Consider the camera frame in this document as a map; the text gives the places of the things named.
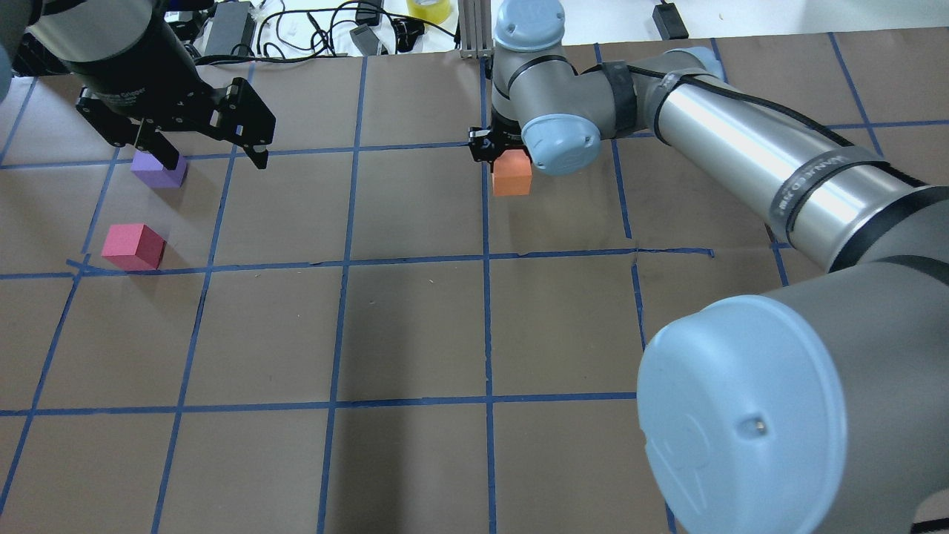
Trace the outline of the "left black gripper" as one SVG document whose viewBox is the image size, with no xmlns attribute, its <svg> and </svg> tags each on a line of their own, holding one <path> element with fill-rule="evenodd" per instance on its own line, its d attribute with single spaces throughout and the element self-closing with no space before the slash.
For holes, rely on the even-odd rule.
<svg viewBox="0 0 949 534">
<path fill-rule="evenodd" d="M 267 168 L 274 112 L 247 79 L 204 82 L 156 1 L 37 1 L 28 30 L 91 92 L 76 106 L 106 142 L 173 171 L 180 152 L 160 129 L 200 132 Z"/>
</svg>

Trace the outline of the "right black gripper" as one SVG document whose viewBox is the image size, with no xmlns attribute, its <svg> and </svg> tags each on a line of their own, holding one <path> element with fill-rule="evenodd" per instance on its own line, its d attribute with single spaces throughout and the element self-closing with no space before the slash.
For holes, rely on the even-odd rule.
<svg viewBox="0 0 949 534">
<path fill-rule="evenodd" d="M 472 161 L 490 165 L 509 150 L 526 150 L 518 122 L 493 122 L 487 128 L 470 126 L 467 146 Z"/>
</svg>

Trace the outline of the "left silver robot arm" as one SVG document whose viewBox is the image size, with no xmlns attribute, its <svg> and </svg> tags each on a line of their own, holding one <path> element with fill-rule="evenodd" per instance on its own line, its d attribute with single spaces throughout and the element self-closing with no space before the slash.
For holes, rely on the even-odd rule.
<svg viewBox="0 0 949 534">
<path fill-rule="evenodd" d="M 173 170 L 180 152 L 165 134 L 196 132 L 267 166 L 274 113 L 245 78 L 205 82 L 156 2 L 4 1 L 4 70 L 26 33 L 82 82 L 76 111 L 109 145 L 131 145 Z"/>
</svg>

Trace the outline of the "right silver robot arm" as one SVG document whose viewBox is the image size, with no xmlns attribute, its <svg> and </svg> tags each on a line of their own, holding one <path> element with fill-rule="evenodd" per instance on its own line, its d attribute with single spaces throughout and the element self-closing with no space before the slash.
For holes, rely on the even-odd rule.
<svg viewBox="0 0 949 534">
<path fill-rule="evenodd" d="M 508 199 L 430 148 L 362 155 L 358 246 L 383 161 L 469 259 L 350 267 L 323 532 L 687 532 L 638 428 L 643 342 L 779 287 L 763 223 L 654 139 Z"/>
</svg>

